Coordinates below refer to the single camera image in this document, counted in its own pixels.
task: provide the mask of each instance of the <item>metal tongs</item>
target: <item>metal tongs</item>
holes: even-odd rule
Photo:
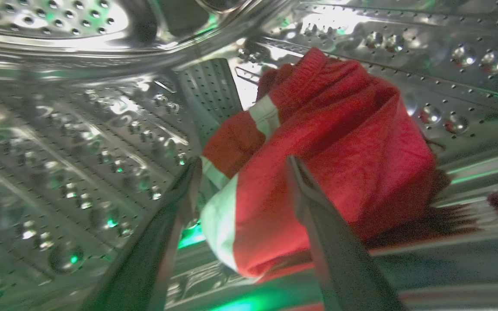
[[[182,228],[195,218],[201,159],[190,159],[122,248],[81,311],[164,310]]]
[[[310,240],[328,311],[403,311],[397,293],[303,162],[286,160],[293,211]]]
[[[286,162],[293,210],[310,239],[316,276],[328,311],[403,311],[397,293],[303,162]],[[192,159],[141,224],[81,311],[164,310],[182,227],[195,216],[201,160]]]

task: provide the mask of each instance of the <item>red cloth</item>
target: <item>red cloth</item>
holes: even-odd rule
[[[232,239],[240,274],[270,279],[311,265],[286,185],[291,154],[362,240],[423,216],[434,158],[395,86],[357,61],[311,49],[296,65],[263,75],[256,106],[266,95],[281,125],[268,140],[244,111],[219,128],[203,153],[228,179],[237,175]],[[220,220],[203,223],[204,233],[213,225]]]

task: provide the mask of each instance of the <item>stainless steel drum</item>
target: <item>stainless steel drum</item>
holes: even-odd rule
[[[311,47],[397,85],[451,178],[429,217],[447,237],[372,251],[389,281],[413,308],[498,303],[464,286],[498,282],[498,0],[0,0],[0,310],[77,308],[263,71]],[[312,274],[233,287],[203,240],[182,233],[168,308],[319,300]]]

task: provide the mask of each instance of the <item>red towel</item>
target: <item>red towel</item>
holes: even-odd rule
[[[203,233],[243,276],[265,280],[312,265],[286,185],[290,154],[363,241],[423,215],[434,158],[399,90],[357,61],[311,49],[265,73],[255,106],[227,120],[202,156],[219,189],[201,212]]]

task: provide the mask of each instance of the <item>white stripe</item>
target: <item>white stripe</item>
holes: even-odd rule
[[[249,114],[266,140],[280,127],[278,109],[268,95],[249,108]]]
[[[233,256],[236,235],[237,174],[215,194],[201,211],[201,229],[211,250],[224,264],[237,271]]]
[[[209,159],[201,156],[201,160],[203,175],[212,181],[218,189],[222,189],[230,179],[223,172],[219,171]]]

